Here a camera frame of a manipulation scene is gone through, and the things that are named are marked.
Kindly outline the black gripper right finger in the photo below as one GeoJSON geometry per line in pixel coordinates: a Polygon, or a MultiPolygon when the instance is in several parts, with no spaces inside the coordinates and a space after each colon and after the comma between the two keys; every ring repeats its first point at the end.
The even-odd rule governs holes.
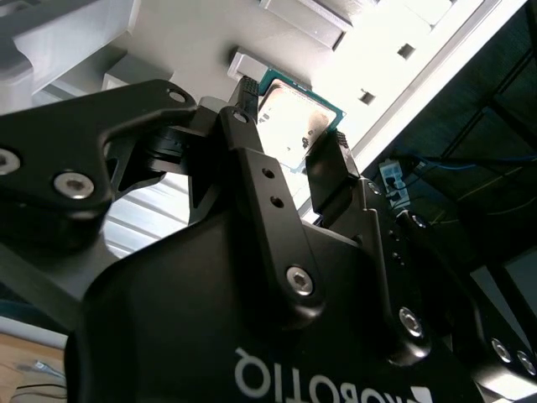
{"type": "Polygon", "coordinates": [[[483,347],[476,298],[436,242],[431,226],[408,209],[394,212],[384,193],[361,176],[343,133],[323,133],[305,158],[313,210],[321,226],[357,242],[360,302],[369,308],[375,345],[410,366],[448,336],[451,351],[473,361],[483,347]]]}

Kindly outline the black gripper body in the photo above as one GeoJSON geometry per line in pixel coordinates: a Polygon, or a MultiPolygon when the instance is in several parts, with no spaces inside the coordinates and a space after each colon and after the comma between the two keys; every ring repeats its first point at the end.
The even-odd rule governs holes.
{"type": "Polygon", "coordinates": [[[65,347],[70,402],[480,402],[535,359],[402,214],[353,241],[230,208],[105,269],[65,347]]]}

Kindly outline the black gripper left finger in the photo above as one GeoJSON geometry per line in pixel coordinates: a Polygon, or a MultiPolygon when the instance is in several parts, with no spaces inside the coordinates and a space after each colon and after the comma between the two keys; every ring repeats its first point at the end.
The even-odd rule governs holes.
{"type": "Polygon", "coordinates": [[[279,163],[263,152],[257,102],[247,77],[218,112],[153,80],[2,116],[2,282],[74,328],[91,283],[118,265],[102,235],[112,204],[177,172],[189,178],[190,223],[128,256],[128,271],[197,270],[220,228],[279,321],[310,322],[324,288],[279,163]]]}

